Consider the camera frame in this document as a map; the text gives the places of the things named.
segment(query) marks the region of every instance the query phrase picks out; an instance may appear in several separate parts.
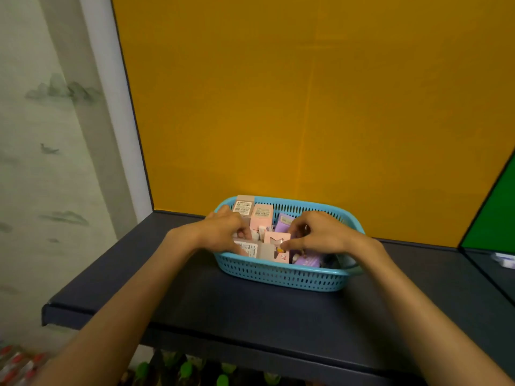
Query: blue plastic basket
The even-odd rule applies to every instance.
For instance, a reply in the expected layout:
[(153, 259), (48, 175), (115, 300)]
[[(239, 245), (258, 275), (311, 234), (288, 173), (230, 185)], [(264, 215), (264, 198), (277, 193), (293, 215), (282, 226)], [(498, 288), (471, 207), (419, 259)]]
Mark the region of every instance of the blue plastic basket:
[[(224, 204), (229, 205), (232, 210), (235, 201), (235, 196), (228, 198), (221, 202), (215, 211), (218, 211)], [(274, 224), (277, 223), (280, 213), (298, 217), (304, 211), (317, 210), (325, 211), (347, 226), (365, 233), (358, 220), (351, 213), (338, 207), (298, 200), (268, 198), (265, 196), (256, 196), (255, 202), (274, 206)], [(215, 253), (215, 258), (220, 269), (229, 275), (271, 285), (283, 285), (311, 291), (327, 292), (341, 290), (345, 287), (347, 280), (351, 276), (362, 272), (360, 267), (341, 270), (313, 268), (253, 259), (230, 252)]]

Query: yellow panel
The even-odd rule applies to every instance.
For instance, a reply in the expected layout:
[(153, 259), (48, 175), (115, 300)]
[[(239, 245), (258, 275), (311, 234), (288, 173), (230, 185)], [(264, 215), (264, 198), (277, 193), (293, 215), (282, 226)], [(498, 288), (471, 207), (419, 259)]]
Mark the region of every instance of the yellow panel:
[(515, 144), (515, 0), (113, 0), (156, 209), (457, 246)]

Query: white and purple package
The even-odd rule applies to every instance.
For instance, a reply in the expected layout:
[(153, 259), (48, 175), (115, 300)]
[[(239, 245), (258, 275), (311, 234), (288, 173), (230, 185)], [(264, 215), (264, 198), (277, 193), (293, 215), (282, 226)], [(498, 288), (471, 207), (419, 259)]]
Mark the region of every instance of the white and purple package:
[(277, 218), (277, 225), (275, 225), (274, 232), (277, 233), (287, 233), (290, 225), (292, 224), (294, 218), (289, 215), (280, 213)]
[(306, 251), (306, 256), (299, 256), (295, 262), (296, 266), (314, 266), (319, 267), (322, 260), (322, 253)]

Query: person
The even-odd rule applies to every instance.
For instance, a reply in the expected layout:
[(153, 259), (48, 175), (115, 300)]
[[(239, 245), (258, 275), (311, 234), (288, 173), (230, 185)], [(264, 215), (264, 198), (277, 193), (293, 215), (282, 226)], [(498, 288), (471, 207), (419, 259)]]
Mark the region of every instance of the person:
[[(409, 280), (379, 241), (319, 211), (303, 213), (289, 230), (298, 238), (285, 241), (286, 250), (349, 253), (359, 262), (376, 282), (429, 385), (515, 384)], [(116, 385), (152, 313), (190, 255), (200, 248), (245, 255), (233, 242), (236, 232), (251, 238), (241, 215), (228, 206), (202, 221), (170, 230), (155, 253), (48, 364), (34, 385)]]

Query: green panel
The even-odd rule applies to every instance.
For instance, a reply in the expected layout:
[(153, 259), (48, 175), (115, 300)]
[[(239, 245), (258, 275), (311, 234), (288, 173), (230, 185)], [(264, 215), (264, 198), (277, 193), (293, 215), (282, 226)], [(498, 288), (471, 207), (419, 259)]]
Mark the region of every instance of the green panel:
[(515, 253), (515, 158), (470, 228), (463, 247)]

